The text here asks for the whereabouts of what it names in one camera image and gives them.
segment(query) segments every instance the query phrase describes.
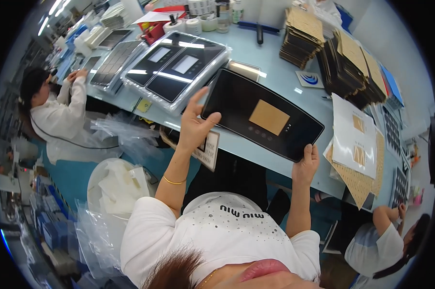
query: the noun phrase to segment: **white coat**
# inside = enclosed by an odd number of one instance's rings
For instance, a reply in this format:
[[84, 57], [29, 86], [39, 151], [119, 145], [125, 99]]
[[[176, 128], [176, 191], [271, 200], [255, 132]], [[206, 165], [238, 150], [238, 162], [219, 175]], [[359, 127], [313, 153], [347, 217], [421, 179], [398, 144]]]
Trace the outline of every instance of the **white coat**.
[[119, 158], [122, 154], [119, 147], [89, 149], [64, 141], [69, 140], [85, 147], [117, 145], [117, 138], [109, 138], [101, 142], [90, 130], [91, 120], [105, 118], [105, 115], [86, 112], [86, 78], [80, 76], [74, 80], [71, 103], [68, 105], [70, 84], [70, 81], [65, 79], [56, 100], [48, 99], [46, 103], [30, 111], [34, 131], [47, 142], [47, 157], [50, 163], [55, 165], [59, 159], [99, 163], [104, 159]]
[[333, 0], [301, 0], [301, 2], [308, 4], [309, 8], [313, 8], [313, 12], [318, 18], [327, 20], [338, 27], [341, 27], [341, 24], [343, 24], [341, 14]]

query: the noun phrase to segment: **woman's arm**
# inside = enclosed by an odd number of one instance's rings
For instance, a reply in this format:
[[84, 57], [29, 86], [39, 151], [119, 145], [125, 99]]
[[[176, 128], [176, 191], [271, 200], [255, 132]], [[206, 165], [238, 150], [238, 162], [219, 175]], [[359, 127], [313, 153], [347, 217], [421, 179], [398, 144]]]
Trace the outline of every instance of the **woman's arm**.
[[221, 114], [218, 112], [212, 113], [206, 121], [197, 118], [203, 109], [203, 105], [197, 102], [207, 91], [208, 87], [203, 87], [192, 96], [182, 114], [176, 152], [156, 190], [155, 198], [166, 204], [176, 218], [180, 217], [180, 209], [186, 193], [186, 178], [191, 154], [203, 142], [214, 125], [221, 120]]
[[404, 221], [405, 221], [405, 205], [401, 204], [399, 206], [399, 217], [402, 219], [402, 222], [399, 224], [399, 226], [397, 226], [397, 231], [399, 233], [400, 236], [402, 236], [402, 229], [404, 228]]
[[389, 228], [392, 222], [399, 218], [398, 208], [391, 209], [386, 205], [379, 206], [373, 211], [373, 224], [376, 227], [378, 235], [381, 237]]
[[299, 163], [293, 164], [291, 171], [293, 193], [285, 230], [289, 238], [310, 230], [310, 183], [319, 162], [317, 146], [308, 144], [304, 148], [304, 158]]
[[45, 121], [47, 133], [53, 136], [74, 138], [84, 127], [86, 121], [86, 76], [87, 70], [82, 69], [75, 75], [71, 88], [72, 101], [69, 106], [60, 106], [47, 115]]
[[63, 85], [61, 86], [60, 93], [57, 96], [57, 101], [63, 105], [68, 105], [68, 97], [70, 84], [76, 79], [76, 74], [78, 71], [71, 72], [67, 78], [63, 80]]

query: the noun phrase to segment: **white t-shirt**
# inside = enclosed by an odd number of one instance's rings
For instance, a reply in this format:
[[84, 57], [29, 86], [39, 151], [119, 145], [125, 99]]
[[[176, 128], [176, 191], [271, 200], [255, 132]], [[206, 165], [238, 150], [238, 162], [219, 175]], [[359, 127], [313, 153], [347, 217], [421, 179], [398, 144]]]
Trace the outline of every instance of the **white t-shirt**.
[[380, 237], [372, 223], [359, 228], [349, 243], [344, 259], [358, 273], [373, 274], [391, 267], [403, 256], [404, 240], [391, 223]]
[[197, 282], [226, 264], [267, 258], [313, 280], [320, 273], [319, 242], [320, 236], [311, 230], [288, 238], [258, 205], [238, 194], [201, 195], [178, 219], [163, 202], [143, 197], [135, 203], [124, 232], [121, 270], [140, 287], [162, 256], [186, 247], [203, 252], [205, 262], [192, 274]]

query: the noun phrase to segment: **black marker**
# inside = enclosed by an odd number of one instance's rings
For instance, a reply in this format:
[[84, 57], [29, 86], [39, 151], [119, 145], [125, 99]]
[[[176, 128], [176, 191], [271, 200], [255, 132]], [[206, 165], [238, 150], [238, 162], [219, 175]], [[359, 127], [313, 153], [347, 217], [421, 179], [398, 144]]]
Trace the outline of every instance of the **black marker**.
[[264, 43], [264, 37], [262, 32], [262, 26], [260, 24], [256, 24], [256, 34], [258, 37], [258, 44], [261, 45]]
[[171, 19], [171, 25], [174, 25], [177, 23], [177, 21], [174, 19], [174, 15], [169, 15], [169, 18]]

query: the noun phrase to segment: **tape roll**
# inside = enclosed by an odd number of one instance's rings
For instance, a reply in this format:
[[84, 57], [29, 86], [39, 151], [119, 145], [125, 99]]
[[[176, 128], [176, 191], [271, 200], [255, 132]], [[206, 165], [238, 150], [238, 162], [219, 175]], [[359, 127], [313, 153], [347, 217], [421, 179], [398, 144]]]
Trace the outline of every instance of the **tape roll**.
[[186, 21], [187, 33], [192, 35], [200, 35], [203, 32], [201, 28], [201, 22], [199, 19], [189, 19]]
[[164, 33], [168, 33], [169, 31], [177, 30], [179, 32], [186, 32], [186, 23], [182, 19], [177, 19], [176, 24], [172, 24], [171, 21], [163, 25]]
[[215, 10], [214, 0], [188, 0], [192, 15], [204, 15], [213, 13]]
[[210, 15], [200, 16], [201, 28], [203, 31], [213, 31], [217, 29], [217, 18], [206, 20]]

